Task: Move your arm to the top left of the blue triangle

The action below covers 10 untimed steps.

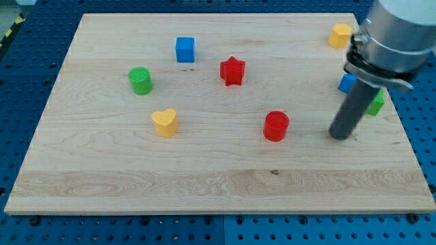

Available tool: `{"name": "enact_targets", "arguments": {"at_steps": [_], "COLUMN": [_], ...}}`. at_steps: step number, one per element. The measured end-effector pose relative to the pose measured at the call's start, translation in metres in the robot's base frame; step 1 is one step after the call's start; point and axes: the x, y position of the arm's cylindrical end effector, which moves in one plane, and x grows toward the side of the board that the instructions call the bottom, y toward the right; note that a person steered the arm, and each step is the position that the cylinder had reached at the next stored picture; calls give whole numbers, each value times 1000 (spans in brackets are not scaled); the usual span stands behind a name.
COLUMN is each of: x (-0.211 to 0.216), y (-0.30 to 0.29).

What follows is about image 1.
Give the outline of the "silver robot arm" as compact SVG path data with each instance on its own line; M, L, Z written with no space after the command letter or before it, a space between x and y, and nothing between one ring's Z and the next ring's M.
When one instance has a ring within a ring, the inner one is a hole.
M372 87L414 89L435 47L435 0L375 0L350 37L344 70Z

